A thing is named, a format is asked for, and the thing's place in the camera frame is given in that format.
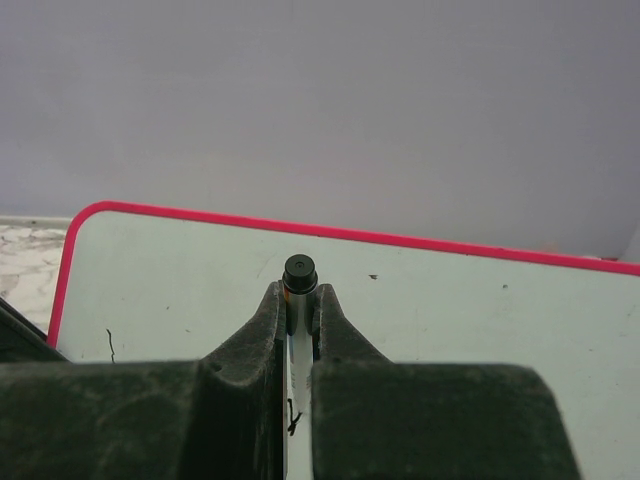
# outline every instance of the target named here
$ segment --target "whiteboard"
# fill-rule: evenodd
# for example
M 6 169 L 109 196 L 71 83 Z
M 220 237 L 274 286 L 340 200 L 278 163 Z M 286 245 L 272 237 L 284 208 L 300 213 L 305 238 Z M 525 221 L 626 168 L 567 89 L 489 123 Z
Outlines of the whiteboard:
M 391 360 L 532 366 L 585 477 L 640 478 L 637 265 L 104 202 L 70 228 L 50 342 L 79 363 L 202 357 L 296 253 Z M 289 478 L 311 478 L 308 431 Z

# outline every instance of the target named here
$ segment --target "marker pen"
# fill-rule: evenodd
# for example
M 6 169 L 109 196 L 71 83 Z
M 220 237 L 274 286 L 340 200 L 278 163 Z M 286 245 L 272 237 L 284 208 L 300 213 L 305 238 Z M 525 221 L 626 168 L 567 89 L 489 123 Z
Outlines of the marker pen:
M 318 286 L 316 266 L 306 255 L 294 255 L 284 265 L 282 275 L 287 305 L 287 334 L 291 361 L 291 387 L 299 412 L 309 406 L 313 341 L 311 323 Z

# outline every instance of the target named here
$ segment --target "red edge trim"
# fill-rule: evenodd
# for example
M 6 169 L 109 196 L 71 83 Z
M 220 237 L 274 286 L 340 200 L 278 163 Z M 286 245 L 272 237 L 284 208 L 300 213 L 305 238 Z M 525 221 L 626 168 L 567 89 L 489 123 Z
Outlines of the red edge trim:
M 625 275 L 640 276 L 640 264 L 599 260 L 594 258 L 573 257 L 570 255 L 557 255 L 526 250 L 515 250 L 501 247 L 488 247 L 483 245 L 471 245 L 465 243 L 448 242 L 444 240 L 431 240 L 418 237 L 406 237 L 390 233 L 373 233 L 361 230 L 349 230 L 346 228 L 323 227 L 320 225 L 306 225 L 302 223 L 282 222 L 262 218 L 241 217 L 222 213 L 199 212 L 182 210 L 178 208 L 156 207 L 152 205 L 140 205 L 115 201 L 103 201 L 89 205 L 72 220 L 62 250 L 60 273 L 56 286 L 56 294 L 53 300 L 51 323 L 47 343 L 55 347 L 58 343 L 62 310 L 67 293 L 67 283 L 71 272 L 71 261 L 76 237 L 84 222 L 99 212 L 114 211 L 133 213 L 138 215 L 151 215 L 156 217 L 169 217 L 195 222 L 217 223 L 232 225 L 235 227 L 257 228 L 276 232 L 297 233 L 313 235 L 317 237 L 338 238 L 342 240 L 355 240 L 358 242 L 378 243 L 393 245 L 396 247 L 420 248 L 438 252 L 458 253 L 474 255 L 478 257 L 491 257 L 502 260 L 515 260 L 518 262 L 538 263 L 559 267 L 581 268 L 585 270 L 597 270 L 609 273 L 621 273 Z

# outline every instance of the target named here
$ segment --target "marble surface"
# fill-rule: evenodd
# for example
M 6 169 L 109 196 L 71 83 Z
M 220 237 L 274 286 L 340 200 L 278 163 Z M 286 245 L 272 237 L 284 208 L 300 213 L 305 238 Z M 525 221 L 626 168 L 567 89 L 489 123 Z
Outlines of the marble surface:
M 66 231 L 0 225 L 0 296 L 47 332 Z

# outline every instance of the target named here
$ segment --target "black cap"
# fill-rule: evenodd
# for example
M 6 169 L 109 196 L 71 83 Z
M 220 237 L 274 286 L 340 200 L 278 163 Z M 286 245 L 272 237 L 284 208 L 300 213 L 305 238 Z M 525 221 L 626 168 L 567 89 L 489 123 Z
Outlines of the black cap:
M 282 281 L 287 290 L 295 295 L 309 293 L 318 284 L 316 266 L 306 255 L 294 255 L 284 264 Z

